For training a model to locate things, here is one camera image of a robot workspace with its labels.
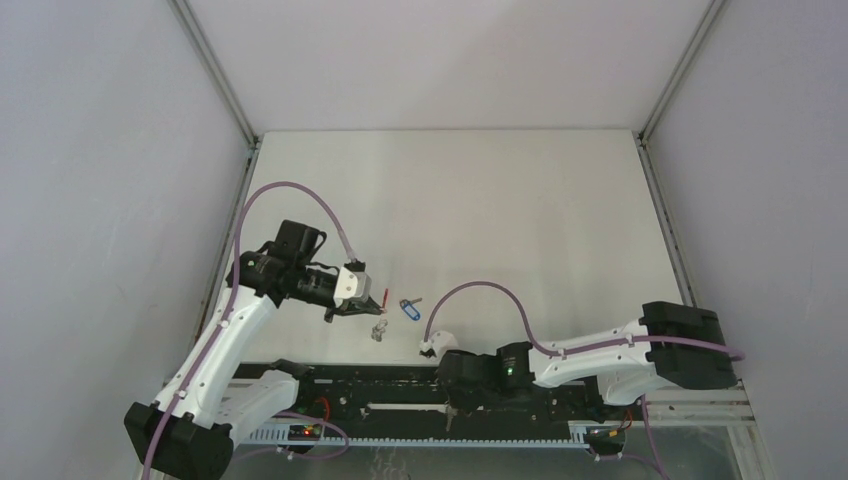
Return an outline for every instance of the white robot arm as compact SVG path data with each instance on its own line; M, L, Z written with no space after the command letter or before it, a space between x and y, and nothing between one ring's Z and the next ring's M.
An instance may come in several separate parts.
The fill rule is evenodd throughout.
M228 288L182 367L150 405L136 402L124 417L139 460L156 444L153 468L177 478L220 478L233 449L295 403L297 380L277 370L222 402L245 348L283 300L323 306L327 322L336 315L382 313L370 296L364 263L339 268L312 262L322 238L323 232L286 220L273 242L239 257L238 285L232 284L231 272ZM227 315L233 293L235 303ZM161 422L164 429L156 439Z
M509 392L530 384L556 388L595 377L603 402L613 406L631 405L645 393L666 386L706 390L736 384L731 357L692 347L724 345L714 312L667 302L645 304L643 312L642 318L619 328L540 342L550 351L573 352L566 356L543 353L529 342L506 345L496 355L474 355L460 350L456 337L446 331L434 332L419 348L422 355L439 359L439 377L446 383L479 382ZM658 338L669 341L645 341Z

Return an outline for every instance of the purple cable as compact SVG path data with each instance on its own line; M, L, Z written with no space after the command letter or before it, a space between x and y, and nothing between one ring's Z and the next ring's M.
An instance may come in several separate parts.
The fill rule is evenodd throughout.
M427 328L424 330L424 341L426 342L430 338L430 328L433 326L433 320L436 318L436 313L439 311L439 308L442 307L442 304L447 301L450 297L452 297L455 293L460 290L465 290L469 287L492 287L496 288L503 293L505 293L509 298L512 299L512 302L515 303L515 306L518 307L518 313L521 314L521 321L524 322L524 331L527 332L527 338L530 340L530 343L533 344L533 347L544 353L545 355L558 357L560 355L556 350L549 350L543 347L539 342L536 341L536 337L533 336L533 332L530 330L530 321L527 320L527 312L524 311L524 306L521 305L521 302L518 300L518 297L515 296L512 292L509 291L508 288L503 285L497 284L495 282L487 282L485 280L475 280L473 282L463 283L462 285L454 288L450 292L446 293L444 297L442 297L436 306L433 307L433 311L430 312L430 319L427 320Z
M350 242L347 239L347 235L345 234L344 229L342 228L341 222L339 222L336 214L333 213L333 210L327 205L327 202L324 201L321 197L318 196L317 193L312 191L311 189L294 182L273 182L268 185L260 187L250 198L245 202L244 207L241 209L241 213L239 214L238 221L236 222L235 235L233 238L233 258L235 261L233 262L233 286L236 287L239 284L239 277L241 274L241 265L239 265L239 254L241 252L241 228L244 225L244 219L247 216L248 210L253 206L253 203L259 198L259 195L277 187L292 187L297 190L300 190L310 197L315 199L319 205L327 212L330 220L333 221L333 225L336 226L336 230L339 232L339 238L342 241L342 245L344 246L345 253L347 253L347 258L351 262L356 261L356 254L353 251L353 248L350 246ZM238 292L238 288L233 288L230 290L230 297L227 299L227 306L224 308L224 314L222 315L222 320L228 318L228 315L231 313L233 309L233 305L236 303L236 295ZM200 368L200 364L203 363L203 360L209 354L209 350L212 349L212 345L215 344L215 341L221 335L221 331L223 327L219 323L215 330L210 335L209 340L203 345L203 348L200 350L200 353L197 355L197 358L194 359L191 366L186 372L185 377L183 377L182 382L180 382L179 388L174 392L174 396L171 398L171 401L168 403L168 407L165 409L165 413L162 415L162 418L159 420L159 423L156 425L156 430L153 431L153 436L150 438L150 445L147 447L147 453L144 455L144 470L142 470L142 480L150 480L150 469L153 465L153 457L156 454L156 447L159 446L159 440L162 438L162 432L165 430L165 425L168 423L168 419L171 418L171 414L174 412L174 409L177 407L177 403L180 401L179 392L185 391L191 380L194 378L194 375L197 373L197 370Z
M505 293L509 298L512 299L515 306L518 307L518 313L521 314L521 321L524 323L524 331L527 332L527 339L530 340L530 343L533 345L533 348L536 350L548 355L550 357L567 357L569 355L576 355L578 353L591 352L592 350L597 350L599 348L606 347L617 347L619 345L624 345L629 343L627 338L615 338L612 340L604 340L602 342L590 343L588 345L581 345L579 347L570 348L568 350L550 350L548 348L543 347L538 341L536 341L536 337L533 336L533 332L530 330L530 321L527 320L527 312L524 311L524 306L521 305L521 301L518 300L518 297L515 296L508 288L504 287L495 282L489 282L485 280L475 280L468 283L463 283L462 285L454 288L445 294L438 302L436 302L436 306L433 307L433 311L430 312L430 318L427 320L427 327L424 329L424 341L426 342L430 338L430 329L433 327L433 320L436 319L436 313L438 313L439 309L442 307L447 299L452 297L454 294L461 290L465 290L469 287L492 287L498 289ZM735 348L727 347L724 345L719 345L717 343L704 342L702 340L694 340L690 338L679 338L679 337L669 337L665 335L636 335L633 337L633 342L658 342L658 343L676 343L678 345L688 345L690 347L699 347L705 348L708 350L714 350L717 352L725 353L730 356L730 359L734 362L745 359L745 353L741 350L737 350Z
M304 455L302 453L295 453L295 452L291 452L289 450L283 449L282 452L285 452L288 455L293 455L295 457L302 458L304 460L329 460L331 458L338 457L339 455L345 453L350 448L350 438L347 436L347 434L344 432L344 430L342 430L341 428L339 428L336 425L333 425L330 422L324 421L320 418L307 417L306 415L301 415L301 414L295 413L295 412L280 412L280 413L277 414L277 416L297 418L297 419L300 419L300 420L306 420L307 422L310 422L310 423L317 423L318 425L324 426L326 428L329 428L330 430L335 431L336 433L341 435L342 440L344 440L344 446L342 448L334 451L334 452L331 452L331 453L326 453L326 454L323 454L323 455ZM259 448L259 449L252 450L252 451L247 452L247 453L243 453L243 454L241 454L237 457L233 457L233 461L237 462L237 461L244 460L246 458L250 458L250 457L253 457L253 456L256 456L256 455L262 455L262 454L265 454L265 453L276 453L276 452L278 452L278 447Z
M654 441L654 433L651 431L651 424L648 422L648 400L644 395L640 397L642 400L642 422L645 424L645 433L648 435L648 443L651 445L651 453L654 454L654 464L657 472L663 477L663 480L669 480L668 472L660 460L660 452L657 449L657 443Z

